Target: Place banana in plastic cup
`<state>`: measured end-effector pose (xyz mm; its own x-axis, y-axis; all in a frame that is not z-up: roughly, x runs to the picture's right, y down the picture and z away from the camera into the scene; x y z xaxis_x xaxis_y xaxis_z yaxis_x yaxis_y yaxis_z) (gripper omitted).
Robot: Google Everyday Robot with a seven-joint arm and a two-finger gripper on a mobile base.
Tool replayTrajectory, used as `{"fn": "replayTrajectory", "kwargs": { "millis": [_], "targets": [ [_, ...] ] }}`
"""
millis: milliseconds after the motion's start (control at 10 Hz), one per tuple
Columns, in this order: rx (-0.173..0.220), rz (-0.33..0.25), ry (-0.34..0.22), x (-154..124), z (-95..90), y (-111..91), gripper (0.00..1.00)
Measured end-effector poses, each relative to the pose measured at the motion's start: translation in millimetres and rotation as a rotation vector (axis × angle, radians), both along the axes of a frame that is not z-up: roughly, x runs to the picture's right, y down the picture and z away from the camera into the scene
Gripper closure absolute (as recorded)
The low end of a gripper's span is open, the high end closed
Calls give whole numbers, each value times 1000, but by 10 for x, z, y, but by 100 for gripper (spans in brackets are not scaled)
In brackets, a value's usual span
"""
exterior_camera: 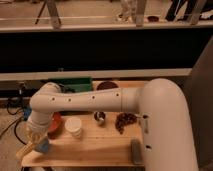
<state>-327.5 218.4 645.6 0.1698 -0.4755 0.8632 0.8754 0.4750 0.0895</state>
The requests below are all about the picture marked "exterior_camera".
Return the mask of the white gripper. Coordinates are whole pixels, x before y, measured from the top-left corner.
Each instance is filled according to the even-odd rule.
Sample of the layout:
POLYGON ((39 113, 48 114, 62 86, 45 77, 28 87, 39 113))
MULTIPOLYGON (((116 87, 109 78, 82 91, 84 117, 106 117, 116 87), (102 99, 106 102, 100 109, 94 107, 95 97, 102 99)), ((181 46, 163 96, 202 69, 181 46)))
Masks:
POLYGON ((16 157, 19 160, 30 153, 35 148, 35 144, 38 144, 35 148, 36 152, 47 153, 49 151, 49 140, 46 138, 48 126, 48 123, 38 124, 31 121, 27 122, 26 131, 30 142, 16 153, 16 157))

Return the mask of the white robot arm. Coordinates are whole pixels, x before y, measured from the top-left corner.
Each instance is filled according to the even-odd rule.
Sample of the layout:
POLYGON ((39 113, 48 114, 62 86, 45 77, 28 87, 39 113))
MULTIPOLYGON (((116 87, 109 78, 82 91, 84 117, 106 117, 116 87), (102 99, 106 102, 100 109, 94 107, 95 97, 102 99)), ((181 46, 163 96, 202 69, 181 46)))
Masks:
POLYGON ((137 114, 142 119, 146 171, 199 171, 190 112, 183 91, 168 79, 153 79, 142 87, 63 93, 53 82, 30 99, 28 143, 21 159, 46 137, 58 111, 103 111, 137 114))

